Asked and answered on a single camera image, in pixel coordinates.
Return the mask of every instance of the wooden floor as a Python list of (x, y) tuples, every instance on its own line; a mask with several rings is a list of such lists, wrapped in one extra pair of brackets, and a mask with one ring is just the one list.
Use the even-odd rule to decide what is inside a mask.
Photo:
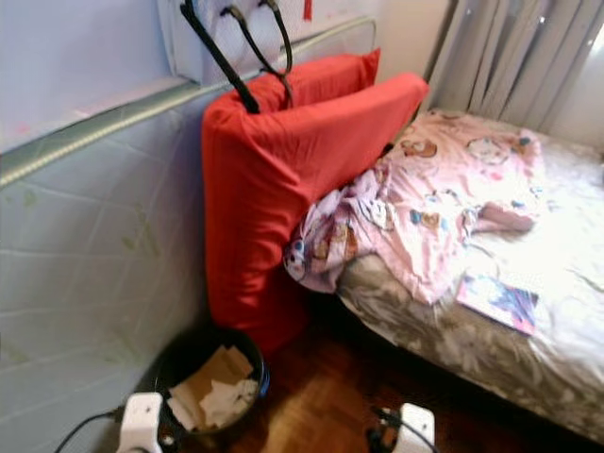
[[(442, 453), (601, 451), (414, 356), (315, 325), (275, 357), (271, 387), (228, 453), (368, 451), (372, 405), (411, 402), (436, 416)], [(190, 446), (188, 452), (206, 451)]]

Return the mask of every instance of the floral bedsheet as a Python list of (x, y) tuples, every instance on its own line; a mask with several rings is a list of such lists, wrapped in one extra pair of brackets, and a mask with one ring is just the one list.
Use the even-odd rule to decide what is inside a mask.
[(460, 265), (539, 294), (534, 336), (458, 305), (459, 280), (434, 306), (412, 300), (377, 255), (338, 295), (393, 344), (604, 444), (604, 169), (593, 148), (540, 139), (549, 213), (528, 234), (476, 234)]

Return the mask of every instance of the pink blanket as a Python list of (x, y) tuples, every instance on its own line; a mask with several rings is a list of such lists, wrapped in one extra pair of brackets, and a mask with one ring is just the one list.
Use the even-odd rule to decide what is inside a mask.
[(301, 284), (333, 293), (349, 260), (377, 253), (414, 298), (432, 303), (456, 276), (473, 232), (532, 228), (542, 183), (541, 146), (530, 131), (433, 111), (373, 168), (310, 208), (284, 264)]

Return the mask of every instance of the trash bin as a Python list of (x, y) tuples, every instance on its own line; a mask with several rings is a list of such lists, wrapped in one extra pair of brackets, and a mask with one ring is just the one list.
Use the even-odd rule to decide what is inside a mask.
[[(236, 346), (247, 357), (254, 368), (250, 378), (258, 382), (258, 388), (248, 408), (224, 426), (187, 431), (165, 404), (171, 397), (169, 389), (195, 373), (220, 345), (227, 348)], [(266, 396), (269, 383), (270, 374), (264, 357), (245, 333), (230, 328), (204, 327), (183, 332), (164, 349), (159, 359), (154, 390), (164, 398), (162, 418), (174, 431), (173, 437), (178, 443), (185, 438), (194, 438), (206, 448), (218, 448), (233, 442), (243, 433), (245, 426), (253, 419), (259, 398)]]

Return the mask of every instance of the red cushion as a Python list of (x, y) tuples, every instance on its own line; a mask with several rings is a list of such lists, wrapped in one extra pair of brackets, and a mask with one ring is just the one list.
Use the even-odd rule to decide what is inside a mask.
[(282, 249), (310, 205), (378, 158), (428, 92), (416, 75), (372, 86), (379, 51), (294, 67), (294, 107), (280, 82), (248, 84), (260, 114), (236, 92), (208, 107), (202, 152), (210, 311), (264, 352), (299, 333), (305, 290), (282, 268)]

